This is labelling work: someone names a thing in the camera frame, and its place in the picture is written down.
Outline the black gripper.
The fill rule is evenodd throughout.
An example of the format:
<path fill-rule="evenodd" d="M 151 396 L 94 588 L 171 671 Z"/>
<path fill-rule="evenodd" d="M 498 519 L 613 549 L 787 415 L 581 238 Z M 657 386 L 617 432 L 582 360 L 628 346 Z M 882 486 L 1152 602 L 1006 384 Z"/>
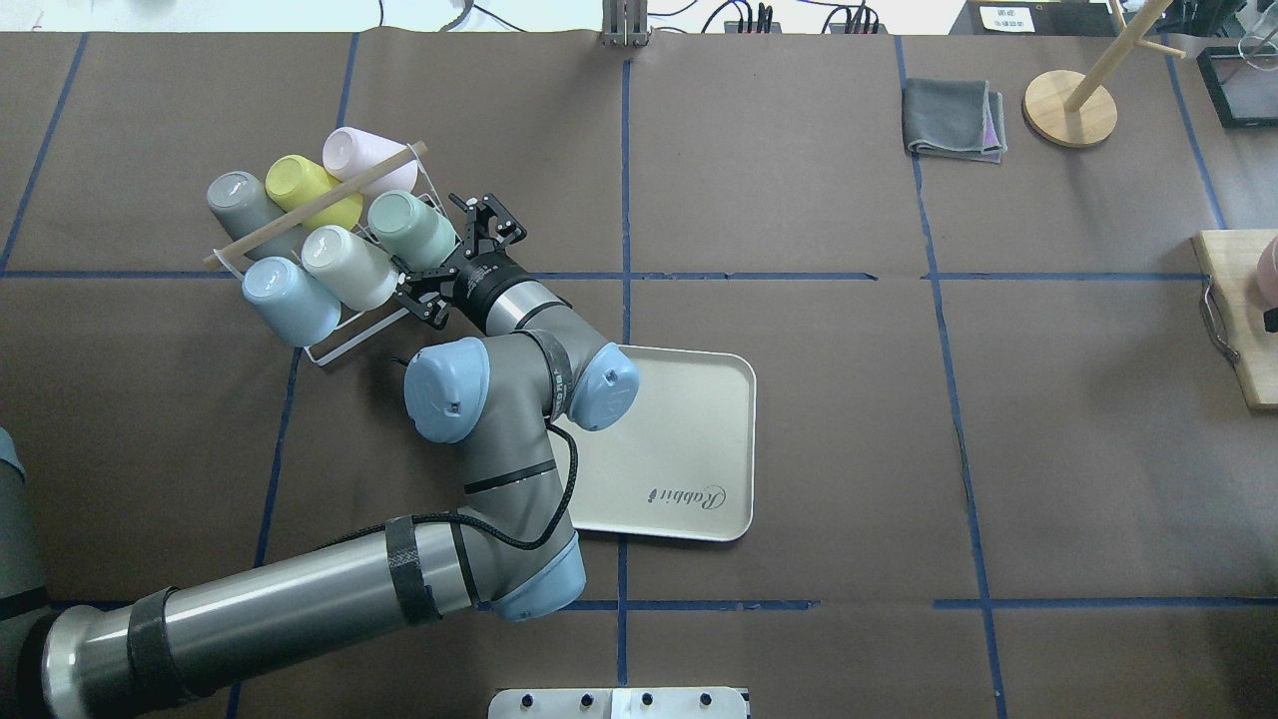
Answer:
<path fill-rule="evenodd" d="M 391 261 L 397 269 L 394 300 L 435 331 L 443 331 L 456 307 L 474 324 L 487 324 L 502 292 L 523 284 L 523 268 L 505 252 L 491 252 L 489 211 L 483 201 L 449 201 L 464 215 L 464 229 L 447 264 L 415 272 L 406 261 Z"/>

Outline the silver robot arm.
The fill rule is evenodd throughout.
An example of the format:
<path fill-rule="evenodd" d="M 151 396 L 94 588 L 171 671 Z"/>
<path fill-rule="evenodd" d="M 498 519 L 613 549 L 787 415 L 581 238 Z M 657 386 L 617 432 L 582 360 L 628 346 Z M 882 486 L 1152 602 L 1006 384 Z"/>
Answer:
<path fill-rule="evenodd" d="M 440 264 L 395 261 L 396 300 L 442 327 L 455 307 L 481 336 L 420 347 L 403 370 L 419 435 L 452 444 L 466 504 L 360 529 L 296 558 L 115 610 L 52 609 L 3 435 L 3 715 L 128 718 L 456 610 L 507 622 L 558 610 L 585 586 L 569 518 L 578 455 L 557 467 L 558 418 L 598 430 L 634 404 L 640 374 L 507 246 L 525 229 L 493 195 L 459 201 L 465 232 Z"/>

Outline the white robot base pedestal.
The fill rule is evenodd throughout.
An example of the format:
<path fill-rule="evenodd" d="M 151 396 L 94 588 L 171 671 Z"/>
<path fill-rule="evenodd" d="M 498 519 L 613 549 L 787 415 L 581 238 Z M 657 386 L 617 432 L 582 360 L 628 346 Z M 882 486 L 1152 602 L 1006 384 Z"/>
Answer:
<path fill-rule="evenodd" d="M 510 688 L 488 718 L 750 718 L 748 690 L 728 686 Z"/>

